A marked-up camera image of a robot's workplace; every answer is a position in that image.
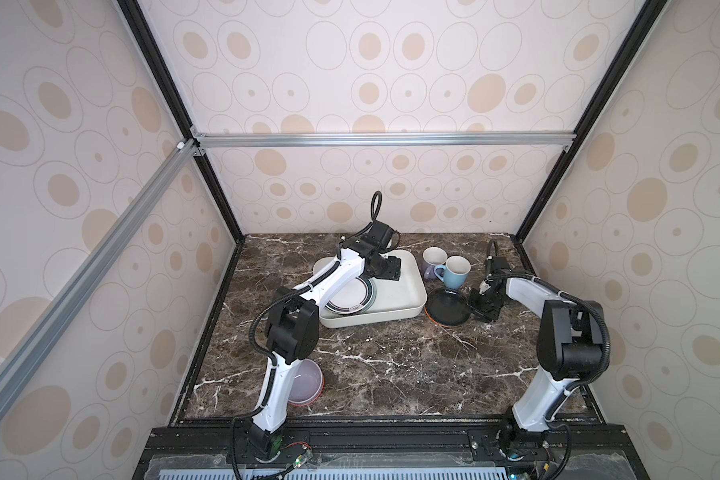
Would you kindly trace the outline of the black plate orange rim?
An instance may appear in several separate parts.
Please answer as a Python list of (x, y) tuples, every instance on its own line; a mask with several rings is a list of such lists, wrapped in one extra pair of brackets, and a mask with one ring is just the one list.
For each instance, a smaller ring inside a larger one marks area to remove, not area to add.
[(428, 294), (424, 311), (431, 321), (443, 327), (455, 327), (472, 315), (466, 297), (458, 290), (438, 288)]

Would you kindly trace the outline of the light blue ceramic mug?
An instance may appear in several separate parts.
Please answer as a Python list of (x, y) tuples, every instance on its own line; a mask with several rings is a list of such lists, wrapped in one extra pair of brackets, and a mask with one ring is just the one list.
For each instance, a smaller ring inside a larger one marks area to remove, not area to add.
[(458, 290), (465, 283), (471, 271), (471, 263), (462, 256), (450, 256), (444, 264), (433, 269), (434, 275), (443, 283), (444, 287)]

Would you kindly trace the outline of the white plate dark green rim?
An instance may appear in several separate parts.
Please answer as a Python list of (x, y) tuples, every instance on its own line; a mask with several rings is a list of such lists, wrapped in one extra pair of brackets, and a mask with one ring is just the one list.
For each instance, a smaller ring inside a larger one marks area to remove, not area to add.
[(357, 277), (348, 282), (326, 304), (326, 308), (334, 314), (349, 316), (367, 310), (377, 295), (373, 280)]

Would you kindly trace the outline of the white plastic bin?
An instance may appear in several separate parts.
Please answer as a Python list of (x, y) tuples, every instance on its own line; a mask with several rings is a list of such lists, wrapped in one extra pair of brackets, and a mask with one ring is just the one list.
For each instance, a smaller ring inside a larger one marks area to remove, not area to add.
[(401, 260), (400, 279), (396, 281), (371, 279), (373, 301), (359, 313), (339, 315), (325, 307), (320, 313), (320, 323), (323, 326), (335, 329), (404, 320), (422, 312), (427, 300), (427, 291), (415, 257), (402, 249), (393, 250), (390, 255)]

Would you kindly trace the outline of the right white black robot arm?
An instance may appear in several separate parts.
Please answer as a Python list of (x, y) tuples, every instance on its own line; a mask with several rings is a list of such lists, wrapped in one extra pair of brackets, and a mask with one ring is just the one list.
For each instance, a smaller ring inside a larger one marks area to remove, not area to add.
[(512, 270), (494, 240), (488, 242), (484, 268), (480, 286), (468, 296), (468, 306), (478, 319), (497, 320), (507, 299), (539, 317), (539, 366), (524, 395), (508, 410), (498, 440), (505, 446), (541, 441), (566, 400), (609, 367), (611, 340), (603, 310), (595, 301)]

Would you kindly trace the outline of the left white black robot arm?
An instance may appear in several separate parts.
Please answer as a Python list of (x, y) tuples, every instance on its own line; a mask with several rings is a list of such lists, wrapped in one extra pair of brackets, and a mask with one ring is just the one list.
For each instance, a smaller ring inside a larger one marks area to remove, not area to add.
[(270, 461), (279, 454), (288, 397), (300, 363), (317, 345), (320, 311), (356, 278), (400, 279), (401, 260), (389, 254), (399, 233), (377, 219), (381, 205), (382, 193), (376, 191), (370, 222), (338, 242), (328, 266), (294, 288), (278, 288), (249, 328), (249, 343), (266, 357), (267, 370), (255, 408), (235, 416), (231, 428), (244, 425), (246, 446), (259, 459)]

